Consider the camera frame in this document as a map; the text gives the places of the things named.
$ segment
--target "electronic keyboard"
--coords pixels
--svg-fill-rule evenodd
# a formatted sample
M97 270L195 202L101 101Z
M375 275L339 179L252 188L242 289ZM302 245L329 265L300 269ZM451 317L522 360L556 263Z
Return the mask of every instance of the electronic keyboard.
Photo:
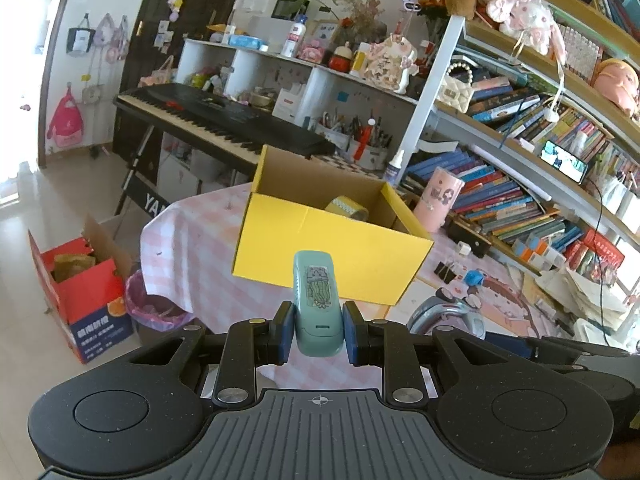
M335 151L324 137L300 126L183 84L129 90L114 104L249 176L264 144L306 157Z

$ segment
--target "window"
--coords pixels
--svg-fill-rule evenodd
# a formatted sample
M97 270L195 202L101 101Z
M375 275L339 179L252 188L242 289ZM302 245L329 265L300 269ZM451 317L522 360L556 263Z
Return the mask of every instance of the window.
M612 292L624 301L627 296L631 296L638 291L640 282L640 253L624 240L619 240L616 247L625 255L625 261L618 269L616 285Z

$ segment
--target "tile floor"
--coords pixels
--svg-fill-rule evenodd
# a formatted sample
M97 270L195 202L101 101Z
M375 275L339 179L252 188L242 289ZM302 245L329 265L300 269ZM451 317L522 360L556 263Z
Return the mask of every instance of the tile floor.
M44 314L27 239L29 229L49 249L78 236L86 213L98 221L112 216L124 173L116 155L73 156L35 174L24 168L10 186L18 199L0 205L0 480L35 480L42 472L26 427L42 393L138 344L132 336L80 364Z

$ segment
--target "pink cup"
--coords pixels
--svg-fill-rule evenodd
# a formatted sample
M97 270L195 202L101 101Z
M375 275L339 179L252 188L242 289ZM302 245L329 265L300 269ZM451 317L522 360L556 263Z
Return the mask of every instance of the pink cup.
M436 168L414 209L422 227L431 233L440 229L464 185L453 173Z

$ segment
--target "smartphone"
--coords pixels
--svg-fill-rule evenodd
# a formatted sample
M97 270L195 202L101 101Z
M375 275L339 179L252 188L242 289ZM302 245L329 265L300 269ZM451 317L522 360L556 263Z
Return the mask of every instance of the smartphone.
M587 164L583 160L580 160L550 140L545 143L540 158L547 164L551 164L556 170L562 171L562 173L571 180L575 180L578 184L582 183L584 175L587 173Z

